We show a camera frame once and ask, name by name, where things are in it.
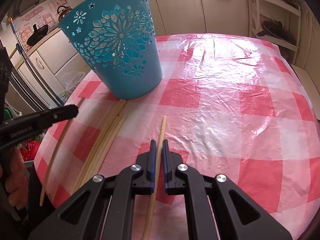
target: pink checkered tablecloth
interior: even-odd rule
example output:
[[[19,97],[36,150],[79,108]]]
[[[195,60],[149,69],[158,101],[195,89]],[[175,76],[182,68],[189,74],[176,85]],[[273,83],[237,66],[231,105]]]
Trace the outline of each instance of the pink checkered tablecloth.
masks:
[[[172,151],[202,174],[226,174],[292,234],[320,204],[319,128],[310,100],[270,42],[220,34],[157,38],[163,79],[127,101],[128,115],[100,169],[108,177],[135,163],[158,140],[167,115]],[[47,194],[55,207],[76,178],[117,99],[91,71],[68,100],[86,98],[54,161]],[[35,159],[40,181],[65,122],[53,125]],[[132,239],[141,239],[148,196],[137,196]],[[183,196],[164,193],[160,173],[151,239],[187,239]]]

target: kettle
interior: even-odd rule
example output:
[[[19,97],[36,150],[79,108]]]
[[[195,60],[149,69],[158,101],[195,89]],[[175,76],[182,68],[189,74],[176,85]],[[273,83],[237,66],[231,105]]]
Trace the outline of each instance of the kettle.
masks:
[[[64,5],[59,6],[57,9],[57,14],[59,14],[58,21],[61,22],[62,18],[65,17],[71,10],[72,9],[70,6],[68,6],[68,7],[66,7]]]

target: red object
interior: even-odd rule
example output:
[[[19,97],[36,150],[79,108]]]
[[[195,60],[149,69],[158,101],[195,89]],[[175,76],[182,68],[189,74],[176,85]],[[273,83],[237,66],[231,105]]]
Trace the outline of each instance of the red object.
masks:
[[[39,147],[40,143],[34,140],[24,143],[23,146],[20,148],[23,161],[33,161],[36,157]]]

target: kitchen cabinet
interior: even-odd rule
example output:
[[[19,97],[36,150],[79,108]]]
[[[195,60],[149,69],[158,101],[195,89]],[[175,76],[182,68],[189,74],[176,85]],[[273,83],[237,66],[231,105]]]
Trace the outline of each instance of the kitchen cabinet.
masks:
[[[304,69],[310,49],[311,36],[312,36],[312,17],[313,14],[306,4],[305,1],[300,1],[301,9],[301,30],[300,30],[300,40],[299,49],[297,52],[297,57],[295,65],[299,68]]]
[[[201,0],[156,0],[167,35],[205,33]]]
[[[201,0],[207,33],[248,36],[247,0]]]
[[[38,70],[39,74],[44,78],[49,87],[59,95],[64,91],[63,86],[60,82],[55,78],[53,73],[50,71],[49,67],[44,63],[43,59],[40,57],[37,51],[30,55],[30,59]]]
[[[313,30],[310,50],[304,70],[308,72],[318,91],[320,91],[320,25],[313,18]]]
[[[49,107],[53,101],[48,96],[48,94],[43,90],[37,80],[33,77],[31,72],[28,70],[25,63],[23,63],[19,69],[18,73],[30,87],[30,89],[38,96],[38,98],[47,106]]]
[[[159,7],[156,0],[148,0],[156,36],[166,35]]]
[[[83,60],[79,53],[70,59],[56,74],[55,78],[60,84],[66,88],[70,81],[76,76],[85,76],[89,73],[91,68]]]
[[[62,31],[57,32],[44,42],[37,49],[37,52],[53,74],[57,73],[77,53]]]

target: bamboo stick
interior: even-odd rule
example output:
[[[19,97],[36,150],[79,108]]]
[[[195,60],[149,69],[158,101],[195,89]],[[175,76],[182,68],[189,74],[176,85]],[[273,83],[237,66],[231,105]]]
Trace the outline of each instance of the bamboo stick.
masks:
[[[73,189],[73,193],[75,193],[81,186],[82,186],[82,181],[89,169],[89,166],[90,166],[90,163],[92,162],[94,156],[96,155],[97,153],[97,150],[99,149],[99,146],[100,144],[102,143],[105,135],[107,134],[112,122],[114,121],[114,119],[116,118],[116,116],[119,114],[119,112],[121,111],[121,109],[123,108],[125,104],[125,100],[121,99],[117,105],[115,106],[115,108],[112,110],[112,112],[110,113],[110,116],[108,117],[105,125],[103,126],[100,134],[98,135],[95,143],[93,144],[90,152],[89,152],[89,155],[87,157],[87,159],[85,160],[84,162],[84,165],[82,166],[82,169],[80,171],[80,174],[77,178],[77,181],[76,181],[76,184],[75,184],[75,187]]]
[[[101,149],[102,150],[102,154],[99,156],[95,167],[92,169],[92,174],[91,174],[92,177],[94,175],[98,174],[98,172],[99,172],[99,170],[100,170],[100,168],[101,168],[101,166],[103,164],[103,161],[106,158],[106,156],[107,156],[107,154],[108,154],[108,152],[110,150],[110,147],[111,147],[113,141],[115,140],[115,138],[116,138],[116,136],[117,136],[117,134],[118,134],[118,132],[119,132],[119,130],[120,130],[121,126],[123,125],[123,123],[124,123],[126,118],[127,118],[126,115],[122,115],[120,117],[119,123],[116,125],[114,131],[111,133],[108,142]]]
[[[164,116],[162,118],[161,130],[160,130],[160,136],[159,136],[159,142],[158,142],[158,148],[157,148],[157,154],[156,154],[155,190],[151,194],[150,199],[149,199],[146,223],[144,225],[142,240],[149,240],[149,236],[150,236],[153,211],[154,211],[155,205],[156,205],[156,195],[157,195],[157,189],[158,189],[158,180],[159,180],[160,163],[161,163],[162,142],[164,140],[166,125],[167,125],[167,117]]]
[[[92,159],[92,161],[91,161],[91,163],[89,165],[89,168],[88,168],[88,170],[87,170],[87,172],[86,172],[86,174],[84,176],[84,179],[81,182],[81,187],[84,184],[86,184],[94,175],[96,175],[96,174],[93,174],[94,173],[94,168],[96,167],[100,156],[104,153],[104,149],[105,149],[108,141],[110,140],[113,131],[115,130],[116,126],[118,125],[121,117],[122,117],[122,115],[121,116],[117,116],[114,119],[113,123],[111,124],[110,129],[108,130],[107,134],[103,138],[103,141],[101,142],[99,149],[97,150],[94,158]]]
[[[79,103],[78,103],[78,108],[80,108],[80,106],[82,105],[83,101],[84,101],[84,98],[81,98],[80,101],[79,101]],[[41,194],[40,194],[40,206],[41,206],[41,207],[42,207],[42,205],[43,205],[45,190],[46,190],[46,187],[47,187],[47,184],[48,184],[48,179],[49,179],[49,175],[50,175],[50,172],[51,172],[51,169],[52,169],[53,161],[54,161],[54,159],[55,159],[55,157],[56,157],[56,155],[57,155],[57,152],[58,152],[58,150],[59,150],[59,147],[60,147],[60,145],[61,145],[64,137],[66,136],[66,134],[67,134],[67,132],[68,132],[68,130],[69,130],[69,128],[70,128],[71,121],[72,121],[72,119],[69,119],[69,120],[67,121],[67,124],[66,124],[66,126],[64,127],[64,129],[63,129],[63,131],[62,131],[62,133],[61,133],[61,136],[59,137],[59,140],[58,140],[58,142],[57,142],[57,144],[56,144],[56,146],[55,146],[55,148],[54,148],[54,150],[53,150],[51,159],[50,159],[50,161],[49,161],[48,169],[47,169],[47,171],[46,171],[46,173],[45,173],[44,182],[43,182],[42,188],[41,188]]]

